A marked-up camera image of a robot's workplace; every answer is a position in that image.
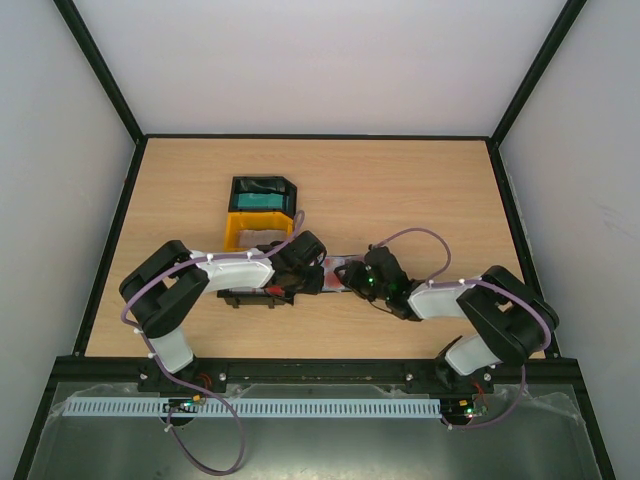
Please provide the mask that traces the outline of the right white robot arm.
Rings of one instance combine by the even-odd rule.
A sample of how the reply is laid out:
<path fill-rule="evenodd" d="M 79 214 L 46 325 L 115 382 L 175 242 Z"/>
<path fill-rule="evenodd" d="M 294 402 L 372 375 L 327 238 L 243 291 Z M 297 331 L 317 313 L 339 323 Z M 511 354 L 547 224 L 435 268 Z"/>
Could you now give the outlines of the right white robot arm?
<path fill-rule="evenodd" d="M 559 326 L 555 310 L 500 265 L 468 279 L 419 281 L 409 278 L 382 246 L 361 259 L 346 261 L 334 273 L 346 289 L 371 304 L 382 301 L 399 319 L 469 320 L 475 334 L 453 340 L 436 357 L 437 382 L 450 392 L 460 390 L 486 367 L 523 366 L 533 353 L 550 346 Z"/>

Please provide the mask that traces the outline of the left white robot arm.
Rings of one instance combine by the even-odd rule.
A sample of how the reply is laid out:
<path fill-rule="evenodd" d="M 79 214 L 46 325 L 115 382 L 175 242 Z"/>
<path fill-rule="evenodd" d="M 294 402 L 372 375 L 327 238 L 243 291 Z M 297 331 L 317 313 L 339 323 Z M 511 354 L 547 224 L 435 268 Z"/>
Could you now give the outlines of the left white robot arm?
<path fill-rule="evenodd" d="M 173 374 L 194 360 L 181 324 L 202 295 L 237 288 L 318 294 L 325 256 L 324 244 L 310 231 L 232 253 L 189 250 L 172 240 L 121 282 L 121 320 L 143 336 L 153 357 Z"/>

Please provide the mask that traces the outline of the black leather card holder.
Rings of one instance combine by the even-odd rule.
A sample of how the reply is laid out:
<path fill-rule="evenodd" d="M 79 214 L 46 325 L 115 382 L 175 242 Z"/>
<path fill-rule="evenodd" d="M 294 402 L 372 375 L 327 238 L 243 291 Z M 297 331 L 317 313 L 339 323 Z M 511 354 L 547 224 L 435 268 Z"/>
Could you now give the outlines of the black leather card holder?
<path fill-rule="evenodd" d="M 375 285 L 372 270 L 363 255 L 327 256 L 322 262 L 324 282 L 321 293 L 355 292 L 365 296 Z"/>

